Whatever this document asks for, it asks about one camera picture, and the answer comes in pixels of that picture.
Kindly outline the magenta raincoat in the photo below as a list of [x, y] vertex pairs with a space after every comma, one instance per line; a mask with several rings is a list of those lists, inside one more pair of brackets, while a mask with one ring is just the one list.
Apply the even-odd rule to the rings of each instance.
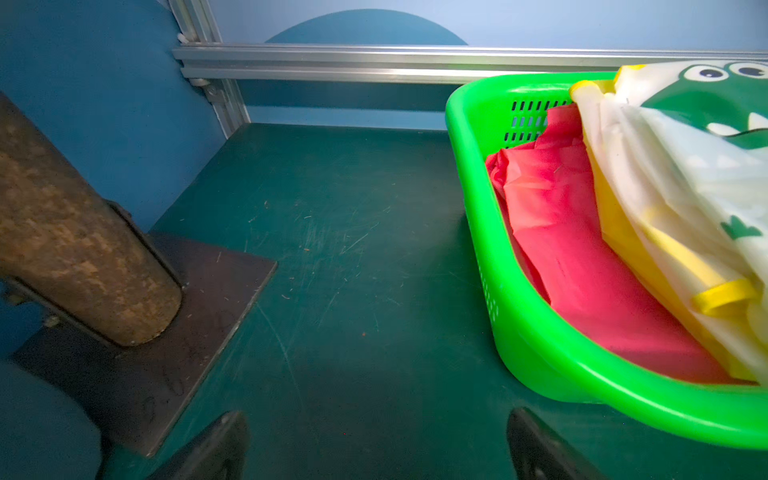
[[485, 165], [522, 270], [567, 323], [658, 374], [703, 384], [747, 380], [696, 340], [603, 240], [576, 105], [549, 110], [535, 141], [500, 150]]

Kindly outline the plain yellow raincoat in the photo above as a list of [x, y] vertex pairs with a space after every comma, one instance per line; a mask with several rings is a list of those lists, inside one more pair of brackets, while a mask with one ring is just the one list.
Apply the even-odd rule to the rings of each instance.
[[701, 325], [677, 296], [624, 213], [598, 165], [588, 140], [585, 140], [585, 146], [592, 167], [595, 198], [604, 241], [627, 265], [646, 291], [676, 318], [674, 324], [677, 327], [684, 327], [721, 365], [730, 379], [754, 381], [755, 377], [752, 373]]

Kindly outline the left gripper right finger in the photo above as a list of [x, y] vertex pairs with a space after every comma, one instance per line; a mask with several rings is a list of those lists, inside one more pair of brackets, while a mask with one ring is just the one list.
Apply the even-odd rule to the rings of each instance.
[[518, 479], [606, 480], [583, 454], [528, 408], [514, 408], [506, 438]]

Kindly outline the white dinosaur print raincoat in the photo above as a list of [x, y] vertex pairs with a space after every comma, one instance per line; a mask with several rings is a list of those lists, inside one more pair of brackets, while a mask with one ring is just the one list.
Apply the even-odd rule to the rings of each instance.
[[767, 381], [767, 65], [619, 69], [570, 95], [645, 249], [701, 325]]

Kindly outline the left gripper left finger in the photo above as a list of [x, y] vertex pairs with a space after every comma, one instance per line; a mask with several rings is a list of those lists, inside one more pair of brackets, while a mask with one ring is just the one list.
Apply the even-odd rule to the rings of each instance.
[[241, 479], [249, 427], [241, 411], [229, 411], [165, 461], [148, 479]]

